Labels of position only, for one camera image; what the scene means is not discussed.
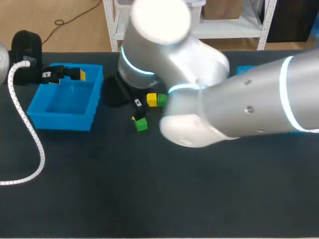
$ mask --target white cable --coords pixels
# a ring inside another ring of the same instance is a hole
[[[38,137],[38,135],[36,134],[34,128],[32,127],[30,121],[28,120],[27,116],[25,115],[16,95],[15,95],[15,91],[14,91],[14,87],[13,87],[13,77],[15,72],[17,71],[18,68],[21,67],[30,67],[30,62],[29,61],[20,61],[16,64],[14,64],[10,71],[9,71],[9,75],[8,75],[8,88],[9,88],[9,92],[10,92],[10,96],[12,98],[12,101],[16,107],[16,110],[18,111],[19,115],[21,116],[23,122],[25,123],[25,126],[28,128],[29,132],[32,135],[32,138],[34,139],[34,142],[36,143],[36,146],[38,147],[39,150],[39,154],[40,154],[40,165],[38,167],[38,169],[31,174],[30,176],[26,177],[26,178],[22,178],[22,179],[18,179],[18,180],[11,180],[11,181],[0,181],[0,185],[13,185],[13,184],[20,184],[20,183],[25,183],[27,181],[30,181],[31,179],[35,178],[36,176],[38,176],[40,174],[40,172],[43,170],[44,167],[44,163],[45,163],[45,154],[44,154],[44,150],[43,150],[43,146],[41,144],[41,141]]]

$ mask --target cardboard box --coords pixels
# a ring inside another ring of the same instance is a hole
[[[243,0],[206,0],[203,16],[206,20],[237,19],[243,8]]]

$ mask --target green block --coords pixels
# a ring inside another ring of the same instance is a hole
[[[135,128],[138,132],[148,129],[148,123],[145,118],[141,118],[138,121],[134,121]]]
[[[167,95],[158,94],[158,107],[165,107]]]

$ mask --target wooden floor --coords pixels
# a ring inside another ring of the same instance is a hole
[[[93,7],[99,0],[0,0],[0,41],[10,49],[19,30],[36,32],[44,41],[56,27],[54,21],[68,21]],[[219,50],[255,50],[258,38],[207,39],[205,43]],[[303,43],[267,43],[266,50],[309,49],[313,38]],[[60,27],[43,45],[46,52],[108,52],[111,51],[103,3],[96,9]]]

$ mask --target blue plastic bin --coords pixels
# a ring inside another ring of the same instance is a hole
[[[253,69],[256,66],[238,66],[237,70],[236,70],[236,75],[245,73],[247,71],[249,71],[250,69]]]
[[[316,17],[311,33],[317,39],[317,47],[319,47],[319,14]]]
[[[51,66],[80,67],[86,81],[70,77],[60,84],[41,84],[27,110],[38,129],[90,131],[103,84],[103,66],[54,63]]]

